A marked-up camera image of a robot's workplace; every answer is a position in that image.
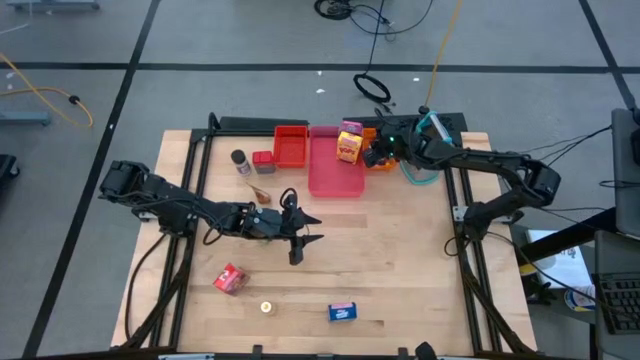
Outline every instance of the wire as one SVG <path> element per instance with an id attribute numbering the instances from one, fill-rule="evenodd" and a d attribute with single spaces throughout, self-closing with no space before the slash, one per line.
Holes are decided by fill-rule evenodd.
<path id="1" fill-rule="evenodd" d="M 447 250 L 447 248 L 449 247 L 449 244 L 450 244 L 453 240 L 455 240 L 455 239 L 456 239 L 456 237 L 454 236 L 454 237 L 452 237 L 451 239 L 447 240 L 447 241 L 444 243 L 444 253 L 445 253 L 447 256 L 454 257 L 454 256 L 458 256 L 458 254 L 460 254 L 460 250 L 458 250 L 458 252 L 456 252 L 456 253 L 450 253 L 450 252 Z M 463 244 L 464 244 L 464 245 L 462 245 L 462 250 L 466 250 L 470 243 L 471 243 L 471 239 L 469 239 L 469 238 L 465 238 L 465 239 L 463 240 Z"/>
<path id="2" fill-rule="evenodd" d="M 353 76 L 353 83 L 356 85 L 356 88 L 369 100 L 375 102 L 376 104 L 380 104 L 384 107 L 387 112 L 391 112 L 389 107 L 386 105 L 389 101 L 391 101 L 391 92 L 389 89 L 382 83 L 382 81 L 374 78 L 369 75 L 369 70 L 371 70 L 371 65 L 373 63 L 373 53 L 376 50 L 376 42 L 378 39 L 378 31 L 380 30 L 380 23 L 382 18 L 382 9 L 384 8 L 385 0 L 380 1 L 380 10 L 378 10 L 378 22 L 376 23 L 376 32 L 373 37 L 373 46 L 371 46 L 371 54 L 369 55 L 369 63 L 367 64 L 367 68 L 362 74 L 356 74 Z M 378 89 L 380 89 L 384 96 L 377 96 L 369 92 L 362 85 L 360 85 L 360 80 L 364 79 L 375 85 Z"/>
<path id="3" fill-rule="evenodd" d="M 567 221 L 572 222 L 572 223 L 574 223 L 574 224 L 576 224 L 576 225 L 582 225 L 582 226 L 585 226 L 585 227 L 591 228 L 591 229 L 596 230 L 596 231 L 599 231 L 599 230 L 606 231 L 606 230 L 604 230 L 604 229 L 600 229 L 600 228 L 598 228 L 598 227 L 591 226 L 591 225 L 589 225 L 589 224 L 585 224 L 585 223 L 579 222 L 579 221 L 577 221 L 577 220 L 573 220 L 572 218 L 566 217 L 566 216 L 564 216 L 564 215 L 556 214 L 556 213 L 555 213 L 555 212 L 553 212 L 552 210 L 550 211 L 550 210 L 547 210 L 547 209 L 545 209 L 545 208 L 532 208 L 532 209 L 536 209 L 536 210 L 540 210 L 540 211 L 542 211 L 542 212 L 546 212 L 547 214 L 551 214 L 551 215 L 553 215 L 553 216 L 555 216 L 555 217 L 559 217 L 559 218 L 561 218 L 561 219 L 567 220 Z"/>
<path id="4" fill-rule="evenodd" d="M 596 136 L 596 135 L 598 135 L 598 134 L 600 134 L 600 133 L 603 133 L 603 132 L 605 132 L 605 131 L 608 131 L 608 130 L 611 130 L 611 125 L 609 125 L 609 126 L 607 126 L 607 127 L 605 127 L 605 128 L 602 128 L 602 129 L 600 129 L 600 130 L 598 130 L 598 131 L 596 131 L 596 132 L 592 133 L 591 135 L 588 135 L 588 136 L 586 136 L 585 138 L 583 138 L 583 139 L 581 139 L 581 140 L 576 141 L 576 142 L 575 142 L 575 143 L 573 143 L 573 144 L 569 144 L 569 145 L 565 146 L 563 149 L 566 149 L 566 150 L 564 150 L 564 152 L 562 152 L 560 155 L 558 155 L 555 159 L 551 160 L 551 161 L 549 162 L 549 164 L 547 164 L 547 165 L 548 165 L 548 166 L 551 166 L 554 162 L 558 161 L 561 157 L 563 157 L 563 156 L 564 156 L 565 154 L 567 154 L 569 151 L 573 150 L 576 146 L 578 146 L 578 145 L 582 144 L 583 142 L 585 142 L 585 141 L 587 141 L 587 140 L 591 139 L 592 137 L 594 137 L 594 136 Z M 555 152 L 553 152 L 553 153 L 551 153 L 551 154 L 549 154 L 549 155 L 546 155 L 546 156 L 545 156 L 544 158 L 542 158 L 542 159 L 546 159 L 546 158 L 548 158 L 549 156 L 551 156 L 552 154 L 556 154 L 556 153 L 558 153 L 558 152 L 560 152 L 560 151 L 562 151 L 562 150 L 555 151 Z"/>
<path id="5" fill-rule="evenodd" d="M 429 5 L 427 6 L 427 10 L 424 12 L 424 15 L 422 15 L 422 17 L 420 18 L 420 20 L 418 20 L 418 22 L 416 22 L 415 24 L 413 24 L 413 25 L 411 25 L 411 26 L 407 27 L 406 29 L 402 29 L 402 30 L 394 30 L 394 31 L 387 31 L 387 32 L 379 32 L 379 33 L 378 33 L 378 35 L 385 35 L 385 36 L 386 36 L 386 35 L 397 35 L 397 34 L 405 33 L 405 32 L 407 32 L 407 31 L 409 31 L 409 30 L 413 30 L 413 29 L 414 29 L 414 28 L 416 28 L 418 25 L 422 24 L 422 22 L 424 21 L 424 19 L 426 19 L 426 18 L 427 18 L 427 15 L 429 15 L 429 12 L 431 11 L 431 6 L 432 6 L 432 5 L 433 5 L 433 0 L 429 0 Z M 371 9 L 371 10 L 373 10 L 373 11 L 377 12 L 377 11 L 376 11 L 376 9 L 372 8 L 372 7 L 371 7 L 371 6 L 369 6 L 369 5 L 355 5 L 355 6 L 351 7 L 351 10 L 355 11 L 355 10 L 356 10 L 356 9 L 358 9 L 359 7 L 368 8 L 368 9 Z M 351 21 L 352 21 L 352 22 L 353 22 L 357 27 L 359 27 L 359 28 L 360 28 L 360 30 L 362 30 L 362 31 L 366 32 L 367 34 L 375 34 L 373 31 L 371 31 L 371 30 L 367 30 L 367 29 L 365 29 L 364 27 L 362 27 L 360 24 L 358 24 L 358 22 L 353 18 L 353 11 L 352 11 L 352 13 L 349 15 L 349 19 L 351 19 Z M 379 16 L 379 19 L 381 19 L 381 20 L 382 20 L 382 23 L 383 23 L 383 24 L 385 24 L 385 25 L 387 25 L 387 26 L 389 26 L 389 27 L 391 28 L 391 25 L 390 25 L 390 22 L 389 22 L 389 20 L 388 20 L 388 19 L 385 19 L 384 17 L 382 17 L 382 15 L 381 15 L 380 13 L 378 13 L 378 16 Z"/>
<path id="6" fill-rule="evenodd" d="M 358 13 L 361 13 L 361 14 L 363 14 L 365 16 L 368 16 L 368 17 L 372 18 L 375 21 L 378 21 L 378 16 L 372 15 L 372 14 L 366 12 L 366 11 L 363 11 L 363 10 L 356 10 L 355 8 L 357 8 L 357 7 L 365 7 L 365 8 L 372 9 L 376 14 L 378 14 L 378 10 L 372 8 L 369 5 L 356 5 L 356 6 L 354 6 L 354 10 L 353 10 L 353 13 L 358 12 Z M 352 16 L 349 16 L 349 18 L 351 19 L 351 21 L 353 21 L 355 23 L 355 20 L 353 19 Z M 387 42 L 392 43 L 392 42 L 396 41 L 396 38 L 398 36 L 396 34 L 392 33 L 395 30 L 393 29 L 393 25 L 391 25 L 391 22 L 388 19 L 386 19 L 384 16 L 381 16 L 381 19 L 382 19 L 382 23 L 381 24 L 386 26 L 391 31 L 386 31 L 384 33 L 379 33 L 378 35 L 384 35 L 384 39 L 387 40 Z"/>
<path id="7" fill-rule="evenodd" d="M 27 86 L 29 87 L 29 89 L 14 90 L 14 91 L 8 91 L 8 92 L 0 93 L 0 96 L 8 96 L 8 95 L 22 94 L 22 93 L 26 93 L 26 92 L 33 92 L 34 94 L 36 94 L 40 98 L 40 100 L 42 100 L 43 103 L 45 103 L 51 110 L 53 110 L 53 112 L 55 112 L 56 114 L 60 115 L 63 119 L 67 120 L 68 122 L 72 123 L 73 125 L 80 126 L 80 127 L 88 127 L 88 128 L 93 126 L 93 116 L 91 115 L 91 112 L 89 111 L 89 109 L 87 109 L 87 107 L 80 102 L 80 98 L 78 98 L 75 95 L 68 94 L 64 90 L 53 88 L 53 87 L 35 87 L 35 86 L 33 86 L 31 84 L 29 79 L 27 79 L 27 77 L 24 76 L 22 74 L 22 72 L 20 70 L 18 70 L 18 68 L 3 53 L 0 53 L 0 58 L 5 63 L 7 63 L 7 65 L 9 65 L 9 67 L 11 67 L 11 69 L 13 69 L 13 71 L 16 74 L 18 74 L 18 76 L 22 79 L 22 81 L 24 81 L 24 83 L 27 84 Z M 78 105 L 85 112 L 85 114 L 87 114 L 87 118 L 89 118 L 89 122 L 87 124 L 81 124 L 81 123 L 78 123 L 75 120 L 71 119 L 70 117 L 65 115 L 65 113 L 63 113 L 61 110 L 59 110 L 57 107 L 55 107 L 52 103 L 50 103 L 49 100 L 47 100 L 44 96 L 42 96 L 42 94 L 40 93 L 41 90 L 42 91 L 53 91 L 53 92 L 56 92 L 58 94 L 62 94 L 64 96 L 66 96 L 72 104 Z"/>
<path id="8" fill-rule="evenodd" d="M 365 70 L 363 75 L 367 75 L 369 70 L 371 69 L 371 64 L 373 62 L 373 53 L 376 51 L 376 41 L 378 40 L 378 31 L 380 30 L 380 19 L 382 18 L 382 8 L 384 8 L 384 1 L 380 1 L 380 10 L 378 11 L 378 22 L 376 23 L 376 32 L 373 36 L 373 46 L 371 46 L 371 54 L 369 55 L 369 64 L 367 64 L 367 70 Z"/>
<path id="9" fill-rule="evenodd" d="M 564 144 L 564 143 L 567 143 L 567 142 L 570 142 L 570 141 L 575 141 L 575 140 L 578 140 L 580 138 L 587 137 L 589 135 L 590 134 L 584 134 L 584 135 L 576 136 L 576 137 L 571 138 L 571 139 L 561 140 L 561 141 L 555 142 L 553 144 L 544 145 L 544 146 L 538 146 L 538 147 L 535 147 L 533 149 L 517 150 L 516 152 L 519 152 L 519 153 L 530 153 L 532 151 L 547 149 L 547 148 L 551 148 L 551 147 L 554 147 L 554 146 L 557 146 L 557 145 L 560 145 L 560 144 Z"/>
<path id="10" fill-rule="evenodd" d="M 516 252 L 518 253 L 518 255 L 520 255 L 520 256 L 524 259 L 524 261 L 526 261 L 526 262 L 527 262 L 527 264 L 529 264 L 529 265 L 533 266 L 533 267 L 534 267 L 534 268 L 535 268 L 535 269 L 536 269 L 540 274 L 542 274 L 542 275 L 546 276 L 547 278 L 551 279 L 552 281 L 554 281 L 554 282 L 558 283 L 560 286 L 564 287 L 565 289 L 571 290 L 571 291 L 575 292 L 576 294 L 580 294 L 580 295 L 584 296 L 585 298 L 587 298 L 587 299 L 589 299 L 589 300 L 593 301 L 594 303 L 596 303 L 596 304 L 600 305 L 601 307 L 603 307 L 603 308 L 607 309 L 608 311 L 610 311 L 610 312 L 612 312 L 612 313 L 615 313 L 615 314 L 617 314 L 617 315 L 622 315 L 622 316 L 626 317 L 627 319 L 631 319 L 631 320 L 640 320 L 640 318 L 639 318 L 639 317 L 637 317 L 637 316 L 635 316 L 635 315 L 627 314 L 627 313 L 624 313 L 624 312 L 618 311 L 618 310 L 616 310 L 616 309 L 613 309 L 613 308 L 612 308 L 612 307 L 610 307 L 608 304 L 605 304 L 604 302 L 602 302 L 602 301 L 600 301 L 600 300 L 598 300 L 598 299 L 594 298 L 593 296 L 591 296 L 591 295 L 589 295 L 589 294 L 586 294 L 586 293 L 584 293 L 584 292 L 582 292 L 582 291 L 580 291 L 580 290 L 577 290 L 576 288 L 574 288 L 574 287 L 572 287 L 572 286 L 569 286 L 569 285 L 567 285 L 567 284 L 563 283 L 562 281 L 560 281 L 560 280 L 558 280 L 558 279 L 554 278 L 553 276 L 550 276 L 549 274 L 547 274 L 546 272 L 544 272 L 542 269 L 540 269 L 540 268 L 538 267 L 538 265 L 536 265 L 533 261 L 531 261 L 531 260 L 527 257 L 527 255 L 524 253 L 524 251 L 522 251 L 522 249 L 520 249 L 520 247 L 519 247 L 518 245 L 516 245 L 512 240 L 510 240 L 510 239 L 509 239 L 509 238 L 507 238 L 506 236 L 501 235 L 501 234 L 498 234 L 498 233 L 494 233 L 494 232 L 492 232 L 492 231 L 487 231 L 487 234 L 490 234 L 490 235 L 496 236 L 496 237 L 498 237 L 499 239 L 501 239 L 501 240 L 504 240 L 504 241 L 508 242 L 511 246 L 513 246 L 513 248 L 516 250 Z"/>
<path id="11" fill-rule="evenodd" d="M 220 240 L 220 238 L 222 237 L 222 224 L 220 224 L 220 222 L 223 219 L 228 218 L 231 215 L 237 215 L 237 214 L 242 214 L 242 212 L 233 212 L 233 213 L 229 213 L 223 217 L 221 217 L 220 219 L 216 220 L 215 223 L 211 224 L 211 227 L 209 227 L 209 230 L 207 230 L 207 232 L 204 234 L 204 237 L 202 238 L 202 244 L 205 246 L 209 246 L 211 244 L 213 244 L 214 242 Z M 209 238 L 209 235 L 211 234 L 211 232 L 216 229 L 218 231 L 218 236 L 216 236 L 215 238 L 213 238 L 211 241 L 207 241 L 207 239 Z"/>
<path id="12" fill-rule="evenodd" d="M 424 102 L 424 106 L 429 105 L 429 99 L 431 99 L 433 86 L 436 83 L 438 65 L 440 64 L 440 59 L 442 58 L 442 54 L 444 53 L 444 48 L 445 46 L 447 46 L 447 42 L 449 41 L 449 36 L 451 36 L 451 33 L 453 32 L 453 28 L 456 25 L 456 21 L 458 20 L 458 15 L 460 15 L 461 6 L 462 6 L 462 0 L 458 0 L 458 3 L 456 4 L 456 9 L 453 11 L 453 16 L 451 16 L 451 20 L 449 21 L 447 34 L 444 36 L 444 39 L 442 40 L 442 44 L 440 45 L 440 50 L 438 50 L 438 56 L 436 56 L 436 62 L 435 64 L 433 64 L 433 71 L 431 72 L 431 82 L 429 83 L 429 92 L 427 93 L 427 100 Z"/>
<path id="13" fill-rule="evenodd" d="M 12 27 L 10 29 L 0 31 L 0 35 L 8 34 L 16 30 L 24 29 L 30 26 L 32 21 L 33 21 L 33 0 L 29 0 L 29 20 L 27 20 L 27 22 L 22 25 L 18 25 L 16 27 Z"/>
<path id="14" fill-rule="evenodd" d="M 316 13 L 325 19 L 329 20 L 344 20 L 351 14 L 349 6 L 350 0 L 316 0 L 313 4 L 313 9 Z M 322 11 L 322 4 L 329 3 L 327 11 Z"/>
<path id="15" fill-rule="evenodd" d="M 162 240 L 164 240 L 165 237 L 167 237 L 167 234 L 162 234 L 162 236 L 160 236 L 160 238 L 153 245 L 151 245 L 149 250 L 147 250 L 147 252 L 144 253 L 144 255 L 142 255 L 142 258 L 140 258 L 140 261 L 138 261 L 138 264 L 136 264 L 136 267 L 135 269 L 133 269 L 133 273 L 131 274 L 131 280 L 129 281 L 129 289 L 127 290 L 127 302 L 125 304 L 125 309 L 124 309 L 124 334 L 127 337 L 127 340 L 131 340 L 131 332 L 129 330 L 129 322 L 130 322 L 129 311 L 131 309 L 131 296 L 133 295 L 133 283 L 136 281 L 136 276 L 138 275 L 138 271 L 140 271 L 140 267 L 142 267 L 142 263 L 144 263 L 147 257 L 149 257 L 149 255 L 151 255 L 151 253 L 155 249 L 157 249 L 158 246 L 160 246 L 160 243 L 162 243 Z"/>

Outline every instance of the blue box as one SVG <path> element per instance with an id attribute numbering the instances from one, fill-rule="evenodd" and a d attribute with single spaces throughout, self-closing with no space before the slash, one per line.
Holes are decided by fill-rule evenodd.
<path id="1" fill-rule="evenodd" d="M 329 305 L 329 321 L 352 321 L 358 317 L 356 303 L 342 303 Z"/>

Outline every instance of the black floor tape line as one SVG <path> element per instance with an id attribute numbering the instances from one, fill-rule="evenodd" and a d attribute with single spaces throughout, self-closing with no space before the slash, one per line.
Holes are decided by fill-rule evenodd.
<path id="1" fill-rule="evenodd" d="M 89 209 L 89 204 L 91 203 L 91 198 L 95 191 L 96 185 L 98 184 L 100 171 L 102 170 L 102 166 L 104 165 L 107 151 L 109 150 L 109 145 L 111 144 L 111 139 L 113 138 L 113 133 L 116 129 L 116 126 L 118 125 L 118 120 L 120 119 L 122 108 L 127 99 L 127 95 L 131 87 L 131 82 L 133 81 L 133 75 L 135 74 L 138 63 L 140 62 L 142 49 L 144 48 L 144 44 L 147 41 L 147 37 L 149 36 L 151 24 L 153 23 L 156 11 L 158 10 L 159 3 L 160 0 L 152 0 L 151 5 L 149 6 L 149 10 L 147 11 L 142 29 L 140 30 L 140 34 L 138 35 L 136 46 L 133 50 L 133 54 L 131 55 L 131 60 L 129 61 L 127 71 L 124 75 L 124 79 L 122 80 L 122 85 L 120 85 L 120 90 L 118 91 L 115 103 L 113 104 L 111 114 L 109 115 L 109 120 L 102 135 L 102 139 L 100 140 L 100 145 L 98 146 L 98 150 L 96 151 L 96 156 L 93 159 L 89 177 L 87 178 L 87 182 L 84 186 L 84 189 L 82 190 L 82 196 L 80 197 L 78 207 L 76 208 L 71 226 L 69 227 L 69 232 L 67 233 L 64 245 L 62 246 L 62 250 L 60 251 L 60 257 L 58 258 L 58 262 L 56 263 L 53 275 L 51 276 L 51 281 L 49 282 L 49 286 L 47 287 L 47 292 L 44 295 L 44 299 L 42 300 L 42 304 L 40 305 L 40 310 L 38 311 L 36 320 L 33 324 L 33 327 L 31 328 L 31 333 L 29 334 L 29 339 L 27 340 L 27 344 L 25 345 L 24 351 L 22 353 L 23 358 L 35 357 L 38 353 L 38 349 L 40 348 L 40 344 L 42 343 L 42 338 L 47 328 L 47 324 L 49 323 L 51 312 L 53 311 L 53 307 L 55 306 L 56 299 L 58 298 L 58 294 L 60 293 L 60 288 L 62 287 L 64 276 L 69 267 L 71 256 L 73 255 L 76 243 L 78 242 L 80 229 L 82 228 L 87 210 Z"/>
<path id="2" fill-rule="evenodd" d="M 600 47 L 600 51 L 602 51 L 602 55 L 607 62 L 607 66 L 613 75 L 613 79 L 618 86 L 618 91 L 620 91 L 620 95 L 622 95 L 622 100 L 624 100 L 624 104 L 627 108 L 635 107 L 636 101 L 631 94 L 631 90 L 629 90 L 629 86 L 627 86 L 627 82 L 624 80 L 624 76 L 622 76 L 622 72 L 618 67 L 618 63 L 616 59 L 613 57 L 613 53 L 609 48 L 609 44 L 607 44 L 607 40 L 604 38 L 604 34 L 602 33 L 602 29 L 600 29 L 600 25 L 596 20 L 596 16 L 593 14 L 593 10 L 591 10 L 591 6 L 587 0 L 578 0 L 580 2 L 580 6 L 582 7 L 582 11 L 587 18 L 587 22 L 591 27 L 591 31 L 593 32 L 593 36 L 595 36 L 596 41 L 598 42 L 598 46 Z"/>
<path id="3" fill-rule="evenodd" d="M 127 63 L 14 62 L 22 70 L 126 70 Z M 367 64 L 192 64 L 140 63 L 146 71 L 364 71 Z M 0 64 L 0 69 L 10 69 Z M 371 70 L 388 72 L 431 72 L 433 65 L 374 64 Z M 620 68 L 623 73 L 640 73 L 640 67 Z M 528 66 L 528 65 L 440 65 L 438 72 L 487 74 L 606 74 L 606 66 Z"/>

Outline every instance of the red box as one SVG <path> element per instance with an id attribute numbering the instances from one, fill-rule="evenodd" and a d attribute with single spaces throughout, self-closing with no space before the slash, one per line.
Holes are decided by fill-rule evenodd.
<path id="1" fill-rule="evenodd" d="M 316 197 L 359 197 L 364 191 L 364 162 L 336 159 L 340 130 L 314 126 L 309 138 L 309 192 Z"/>
<path id="2" fill-rule="evenodd" d="M 304 167 L 307 159 L 307 127 L 276 126 L 273 154 L 278 167 Z"/>
<path id="3" fill-rule="evenodd" d="M 254 151 L 252 159 L 253 167 L 258 174 L 271 174 L 276 171 L 276 165 L 271 151 Z"/>
<path id="4" fill-rule="evenodd" d="M 232 264 L 227 264 L 222 274 L 213 282 L 213 286 L 225 294 L 233 295 L 236 291 L 240 290 L 247 281 L 249 281 L 249 275 L 247 275 L 244 270 Z"/>

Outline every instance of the red snack box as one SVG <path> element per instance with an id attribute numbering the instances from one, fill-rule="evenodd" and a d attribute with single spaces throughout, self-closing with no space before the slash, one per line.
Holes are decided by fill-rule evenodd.
<path id="1" fill-rule="evenodd" d="M 254 151 L 253 167 L 258 174 L 274 173 L 276 171 L 276 165 L 271 151 Z"/>
<path id="2" fill-rule="evenodd" d="M 213 286 L 225 294 L 233 295 L 236 291 L 240 290 L 247 281 L 249 281 L 249 275 L 247 275 L 244 270 L 232 264 L 227 264 L 222 274 L 213 282 Z"/>

